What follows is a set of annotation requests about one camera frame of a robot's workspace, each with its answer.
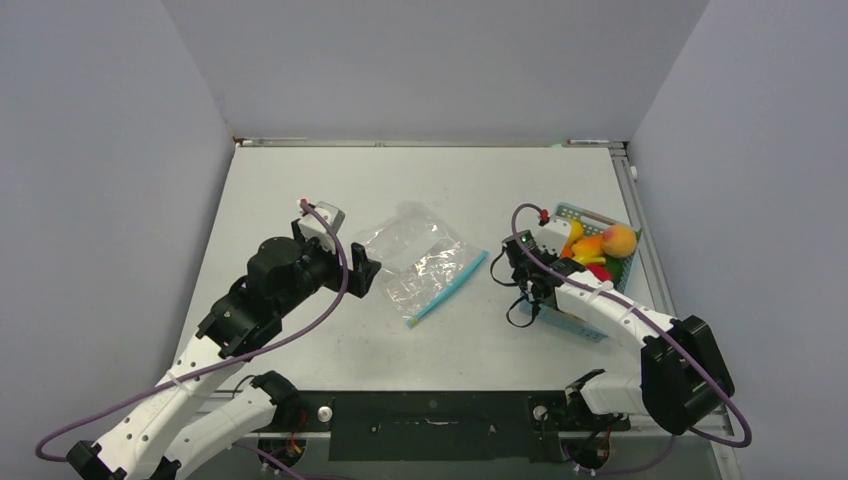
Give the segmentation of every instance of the black strap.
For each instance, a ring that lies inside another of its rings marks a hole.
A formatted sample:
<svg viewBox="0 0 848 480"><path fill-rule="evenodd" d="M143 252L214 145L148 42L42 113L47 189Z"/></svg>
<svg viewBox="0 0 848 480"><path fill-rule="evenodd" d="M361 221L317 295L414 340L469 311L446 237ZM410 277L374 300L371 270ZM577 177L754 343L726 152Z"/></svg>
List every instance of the black strap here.
<svg viewBox="0 0 848 480"><path fill-rule="evenodd" d="M527 322L524 325L516 324L515 322L512 321L511 318L509 318L509 312L511 312L512 309L515 308L519 303L524 302L524 301L527 301L527 295L522 295L522 296L518 297L518 300L514 301L512 303L512 305L510 305L509 308L506 310L506 321L509 322L509 324L512 325L513 327L527 328L530 325L533 325L533 323L536 321L536 317L539 316L539 312L542 311L542 307L539 306L539 302L531 302L530 305L532 305L532 309L530 311L531 312L530 321Z"/></svg>
<svg viewBox="0 0 848 480"><path fill-rule="evenodd" d="M495 264L498 263L498 260L500 260L501 257L504 256L505 253L506 253L506 246L502 246L501 247L501 253L499 253L498 256L495 257L494 260L492 260L491 265L489 265L489 275L492 276L492 280L494 280L495 283L497 283L498 285L502 285L504 287L517 287L518 286L517 282L506 283L506 282L502 282L502 281L498 280L497 278L495 278Z"/></svg>

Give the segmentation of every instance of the blue plastic basket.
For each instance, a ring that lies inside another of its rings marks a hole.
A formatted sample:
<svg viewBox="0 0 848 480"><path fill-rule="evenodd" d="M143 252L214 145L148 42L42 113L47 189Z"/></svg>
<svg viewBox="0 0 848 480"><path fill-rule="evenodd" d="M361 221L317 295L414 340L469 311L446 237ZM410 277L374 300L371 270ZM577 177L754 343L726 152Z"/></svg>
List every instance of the blue plastic basket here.
<svg viewBox="0 0 848 480"><path fill-rule="evenodd" d="M554 216L562 219L577 220L581 225L583 225L584 235L587 237L591 235L600 235L604 230L612 225L627 225L624 222L617 222L609 217L605 217L595 212L590 212L586 209L576 207L565 202L557 204ZM641 232L636 232L637 239L641 236L640 233ZM630 277L630 268L633 266L634 257L635 253L621 262L621 279L615 285L615 289L619 292L624 293L624 288L627 286L627 279ZM519 311L527 315L528 318L530 317L530 310L531 306L529 302L521 302ZM542 310L539 312L536 320L562 328L592 342L600 342L607 338L607 335L604 332L592 325L589 325L583 320L544 305L542 305Z"/></svg>

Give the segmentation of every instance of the table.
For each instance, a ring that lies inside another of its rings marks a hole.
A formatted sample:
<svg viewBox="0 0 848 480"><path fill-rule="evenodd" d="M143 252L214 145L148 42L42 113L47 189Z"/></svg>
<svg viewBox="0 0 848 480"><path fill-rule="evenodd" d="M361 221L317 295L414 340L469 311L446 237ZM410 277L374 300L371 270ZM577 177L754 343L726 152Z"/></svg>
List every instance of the table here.
<svg viewBox="0 0 848 480"><path fill-rule="evenodd" d="M272 236L289 235L297 201L327 201L347 217L340 237L389 218L405 200L425 203L469 242L500 250L515 207L567 201L627 221L605 148L240 148L227 175L180 338L180 350L212 303ZM534 225L532 213L520 227ZM302 339L254 359L221 386L275 369L305 390L557 390L594 368L630 372L638 363L611 341L592 343L539 323L516 329L504 313L517 291L489 278L488 262L413 329L379 291L348 296ZM496 272L508 277L506 262ZM654 307L641 262L628 292ZM283 320L289 335L335 294L326 289Z"/></svg>

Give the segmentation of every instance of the robotic arm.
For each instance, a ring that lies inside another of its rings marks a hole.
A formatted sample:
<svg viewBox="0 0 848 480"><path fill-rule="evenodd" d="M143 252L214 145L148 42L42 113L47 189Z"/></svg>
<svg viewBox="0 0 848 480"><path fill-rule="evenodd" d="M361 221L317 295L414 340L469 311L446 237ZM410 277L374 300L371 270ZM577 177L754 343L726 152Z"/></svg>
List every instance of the robotic arm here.
<svg viewBox="0 0 848 480"><path fill-rule="evenodd" d="M565 244L552 222L541 222L545 245ZM503 241L513 268L513 281L532 303L588 322L620 344L641 362L641 374L621 375L594 370L566 388L568 412L580 423L598 423L610 414L650 416L666 431L681 435L722 403L722 399L693 370L693 366L637 315L644 315L673 338L700 364L729 397L733 382L709 326L691 316L678 320L637 304L600 282L577 262L558 258L536 245L530 231ZM543 269L530 258L540 261Z"/></svg>
<svg viewBox="0 0 848 480"><path fill-rule="evenodd" d="M312 208L338 231L344 212L326 203ZM343 272L332 236L322 223L312 216L295 220L292 237L274 237L260 245L248 261L247 275L215 302L197 334L159 381L172 387L139 403L96 442L78 442L71 448L66 458L82 478L144 480L160 466L177 471L177 478L182 478L242 434L273 419L276 407L292 395L293 387L269 372L254 379L252 388L233 402L183 429L204 400L242 364L234 362L185 382L177 379L261 349L282 331L280 319L322 286L339 291ZM353 270L348 273L347 292L361 298L380 263L368 260L361 245L353 244L351 250Z"/></svg>

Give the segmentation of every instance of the bolt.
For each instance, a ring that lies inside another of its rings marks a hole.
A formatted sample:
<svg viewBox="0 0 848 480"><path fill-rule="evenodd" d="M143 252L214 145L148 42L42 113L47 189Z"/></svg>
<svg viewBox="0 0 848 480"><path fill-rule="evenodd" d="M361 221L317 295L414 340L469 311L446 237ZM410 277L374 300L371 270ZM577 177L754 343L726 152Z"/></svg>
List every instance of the bolt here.
<svg viewBox="0 0 848 480"><path fill-rule="evenodd" d="M330 419L333 418L333 409L328 406L323 406L318 409L318 420L323 423L327 423Z"/></svg>
<svg viewBox="0 0 848 480"><path fill-rule="evenodd" d="M538 405L533 409L533 418L542 420L548 415L548 408L544 405Z"/></svg>

